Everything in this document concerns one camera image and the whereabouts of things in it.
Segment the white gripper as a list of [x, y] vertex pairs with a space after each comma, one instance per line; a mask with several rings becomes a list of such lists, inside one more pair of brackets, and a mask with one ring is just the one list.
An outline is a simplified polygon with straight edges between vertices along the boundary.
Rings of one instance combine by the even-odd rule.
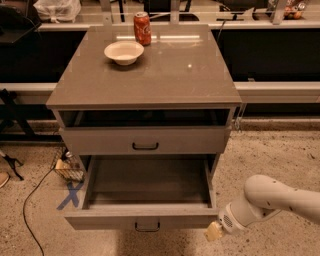
[[218, 222], [212, 222], [204, 232], [206, 239], [211, 242], [220, 239], [223, 231], [226, 234], [234, 235], [243, 231], [245, 227], [235, 218], [231, 211], [231, 204], [221, 208], [218, 213]]

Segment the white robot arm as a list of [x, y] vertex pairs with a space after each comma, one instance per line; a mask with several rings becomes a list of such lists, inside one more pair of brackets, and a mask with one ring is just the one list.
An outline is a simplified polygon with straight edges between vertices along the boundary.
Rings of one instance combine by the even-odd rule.
[[236, 234], [249, 225], [269, 220], [280, 211], [320, 223], [320, 193], [302, 190], [265, 175], [249, 177], [242, 194], [219, 210], [216, 221], [208, 226], [208, 241]]

